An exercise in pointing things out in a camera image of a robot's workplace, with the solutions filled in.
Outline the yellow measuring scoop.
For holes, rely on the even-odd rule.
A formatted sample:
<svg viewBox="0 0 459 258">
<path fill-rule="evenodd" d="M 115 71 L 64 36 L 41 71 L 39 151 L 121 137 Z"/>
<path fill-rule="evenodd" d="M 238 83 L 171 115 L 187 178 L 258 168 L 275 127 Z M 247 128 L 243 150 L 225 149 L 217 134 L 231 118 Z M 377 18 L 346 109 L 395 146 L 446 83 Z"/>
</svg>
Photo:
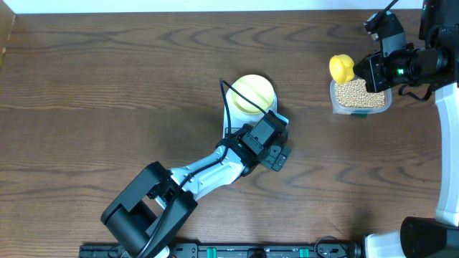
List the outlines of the yellow measuring scoop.
<svg viewBox="0 0 459 258">
<path fill-rule="evenodd" d="M 329 61 L 329 71 L 333 80 L 342 85 L 353 80 L 354 61 L 346 54 L 334 55 Z"/>
</svg>

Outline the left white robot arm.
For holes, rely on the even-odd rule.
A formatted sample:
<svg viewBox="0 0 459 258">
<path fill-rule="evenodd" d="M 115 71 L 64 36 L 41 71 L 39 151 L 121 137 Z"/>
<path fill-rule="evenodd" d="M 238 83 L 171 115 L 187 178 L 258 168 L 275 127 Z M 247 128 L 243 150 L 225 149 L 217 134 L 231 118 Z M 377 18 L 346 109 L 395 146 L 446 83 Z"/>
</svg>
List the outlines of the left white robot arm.
<svg viewBox="0 0 459 258">
<path fill-rule="evenodd" d="M 244 125 L 195 163 L 147 165 L 104 210 L 100 220 L 131 257 L 167 256 L 198 200 L 250 174 L 258 165 L 279 171 L 290 151 L 284 122 Z"/>
</svg>

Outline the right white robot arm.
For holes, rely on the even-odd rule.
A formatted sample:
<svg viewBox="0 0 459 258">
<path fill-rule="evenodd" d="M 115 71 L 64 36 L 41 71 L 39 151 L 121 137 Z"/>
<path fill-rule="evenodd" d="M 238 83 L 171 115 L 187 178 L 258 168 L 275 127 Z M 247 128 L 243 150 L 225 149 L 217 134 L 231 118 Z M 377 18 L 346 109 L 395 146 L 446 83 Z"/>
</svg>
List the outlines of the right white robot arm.
<svg viewBox="0 0 459 258">
<path fill-rule="evenodd" d="M 415 47 L 389 5 L 365 23 L 379 50 L 355 64 L 366 91 L 398 87 L 400 96 L 433 99 L 439 115 L 440 183 L 432 218 L 408 216 L 399 229 L 368 234 L 353 247 L 354 257 L 458 256 L 458 2 L 424 1 Z"/>
</svg>

